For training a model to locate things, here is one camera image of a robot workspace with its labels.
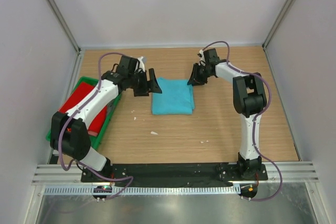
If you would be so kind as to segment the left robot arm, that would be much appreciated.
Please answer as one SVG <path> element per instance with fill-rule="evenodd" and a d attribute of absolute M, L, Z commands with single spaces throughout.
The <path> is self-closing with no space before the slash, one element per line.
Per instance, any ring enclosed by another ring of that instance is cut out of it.
<path fill-rule="evenodd" d="M 88 95 L 65 113 L 52 116 L 50 146 L 58 151 L 65 171 L 71 167 L 64 163 L 63 156 L 67 155 L 97 177 L 112 180 L 111 161 L 91 146 L 88 127 L 105 106 L 127 89 L 132 89 L 136 97 L 162 93 L 154 69 L 145 68 L 143 57 L 119 56 L 120 61 L 112 70 L 99 74 L 97 85 Z"/>

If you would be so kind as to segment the turquoise t shirt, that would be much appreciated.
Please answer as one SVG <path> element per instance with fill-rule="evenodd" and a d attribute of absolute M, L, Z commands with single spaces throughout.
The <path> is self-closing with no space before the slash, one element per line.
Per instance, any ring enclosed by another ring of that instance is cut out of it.
<path fill-rule="evenodd" d="M 191 115 L 195 109 L 194 90 L 188 80 L 166 79 L 159 77 L 158 84 L 162 93 L 152 95 L 153 115 Z"/>

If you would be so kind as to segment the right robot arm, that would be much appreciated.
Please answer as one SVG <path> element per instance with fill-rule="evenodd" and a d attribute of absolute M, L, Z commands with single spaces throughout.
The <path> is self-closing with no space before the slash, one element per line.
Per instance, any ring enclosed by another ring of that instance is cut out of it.
<path fill-rule="evenodd" d="M 262 77 L 236 68 L 228 60 L 221 60 L 216 49 L 200 50 L 200 61 L 193 64 L 188 85 L 201 86 L 209 77 L 222 78 L 232 84 L 233 106 L 241 119 L 241 145 L 237 169 L 243 179 L 250 179 L 261 169 L 259 154 L 259 126 L 261 112 L 267 107 Z"/>

